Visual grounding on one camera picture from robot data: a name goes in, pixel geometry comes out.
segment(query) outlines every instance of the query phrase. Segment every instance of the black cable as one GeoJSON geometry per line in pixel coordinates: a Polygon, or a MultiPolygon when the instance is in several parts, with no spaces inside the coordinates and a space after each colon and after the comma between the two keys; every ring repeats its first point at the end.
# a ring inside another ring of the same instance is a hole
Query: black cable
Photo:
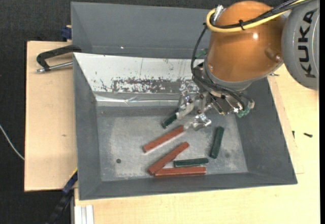
{"type": "Polygon", "coordinates": [[[295,2],[294,0],[292,1],[288,1],[286,3],[283,3],[281,4],[280,6],[277,6],[275,8],[272,8],[270,9],[269,11],[253,18],[253,19],[250,19],[250,20],[247,20],[247,21],[244,21],[244,22],[239,22],[239,23],[235,23],[235,24],[228,24],[228,25],[214,25],[212,22],[211,22],[211,25],[213,27],[216,27],[216,28],[222,28],[222,29],[230,29],[230,28],[236,28],[236,27],[242,27],[242,26],[245,26],[245,25],[248,25],[248,24],[251,24],[251,23],[255,23],[255,22],[258,22],[260,20],[263,20],[265,18],[268,18],[270,16],[273,16],[273,15],[276,15],[276,14],[279,14],[279,13],[282,13],[284,11],[288,11],[290,9],[293,9],[293,8],[296,8],[298,6],[301,6],[301,5],[305,5],[309,2],[312,2],[314,0],[305,0],[305,1],[302,1],[302,2],[299,2],[299,3],[295,3],[295,4],[290,4],[290,3],[293,3],[295,2]]]}

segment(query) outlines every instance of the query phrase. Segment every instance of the white cable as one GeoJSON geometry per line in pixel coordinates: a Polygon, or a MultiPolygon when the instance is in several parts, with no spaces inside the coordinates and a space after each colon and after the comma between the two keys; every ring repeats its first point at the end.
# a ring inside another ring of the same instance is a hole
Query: white cable
{"type": "Polygon", "coordinates": [[[0,124],[0,129],[2,130],[2,133],[4,133],[8,143],[10,144],[10,146],[12,147],[12,149],[14,149],[15,153],[22,158],[23,160],[25,160],[25,158],[18,152],[18,150],[16,149],[16,147],[13,145],[13,143],[11,142],[11,140],[9,139],[7,133],[5,132],[5,130],[2,128],[1,124],[0,124]]]}

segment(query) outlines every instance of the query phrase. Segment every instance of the green block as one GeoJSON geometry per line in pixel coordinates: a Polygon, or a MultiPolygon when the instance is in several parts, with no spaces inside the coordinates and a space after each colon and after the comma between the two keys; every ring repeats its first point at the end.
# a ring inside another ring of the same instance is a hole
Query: green block
{"type": "Polygon", "coordinates": [[[213,140],[213,145],[210,151],[210,157],[216,159],[219,154],[219,150],[221,147],[221,142],[222,142],[222,136],[223,136],[224,128],[221,126],[217,127],[217,130],[215,132],[214,140],[213,140]]]}
{"type": "Polygon", "coordinates": [[[174,167],[191,167],[207,165],[209,160],[207,158],[196,158],[196,159],[186,159],[174,161],[174,167]]]}
{"type": "Polygon", "coordinates": [[[171,123],[173,123],[177,119],[176,114],[167,118],[164,122],[162,122],[161,126],[166,129],[171,123]]]}

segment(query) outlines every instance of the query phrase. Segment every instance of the wooden block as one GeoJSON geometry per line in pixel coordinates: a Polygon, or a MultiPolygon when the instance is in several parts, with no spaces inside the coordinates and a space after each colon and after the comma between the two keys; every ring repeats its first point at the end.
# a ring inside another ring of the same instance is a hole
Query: wooden block
{"type": "Polygon", "coordinates": [[[164,167],[167,163],[174,160],[177,155],[179,155],[182,151],[184,151],[187,147],[189,147],[189,143],[184,142],[177,146],[173,151],[171,151],[169,154],[165,155],[163,158],[161,158],[159,161],[157,161],[154,165],[152,165],[148,169],[148,173],[153,175],[155,172],[160,170],[162,167],[164,167]]]}
{"type": "Polygon", "coordinates": [[[203,175],[207,170],[204,166],[199,167],[177,167],[165,168],[155,172],[154,177],[173,177],[173,176],[186,176],[186,175],[203,175]]]}
{"type": "Polygon", "coordinates": [[[158,145],[161,145],[164,142],[166,142],[166,141],[172,139],[173,137],[179,135],[182,132],[184,132],[184,126],[183,125],[181,125],[178,128],[170,131],[169,133],[167,133],[167,134],[153,140],[152,142],[144,145],[142,147],[142,149],[143,149],[144,152],[148,152],[148,151],[154,149],[155,147],[157,147],[158,145]]]}

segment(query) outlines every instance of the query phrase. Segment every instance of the wooden board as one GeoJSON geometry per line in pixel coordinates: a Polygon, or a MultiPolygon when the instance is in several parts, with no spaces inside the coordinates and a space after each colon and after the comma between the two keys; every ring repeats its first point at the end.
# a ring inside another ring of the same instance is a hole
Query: wooden board
{"type": "MultiPolygon", "coordinates": [[[[61,189],[77,166],[72,66],[36,73],[39,53],[67,42],[27,43],[25,191],[61,189]]],[[[50,65],[72,55],[49,59],[50,65]]]]}

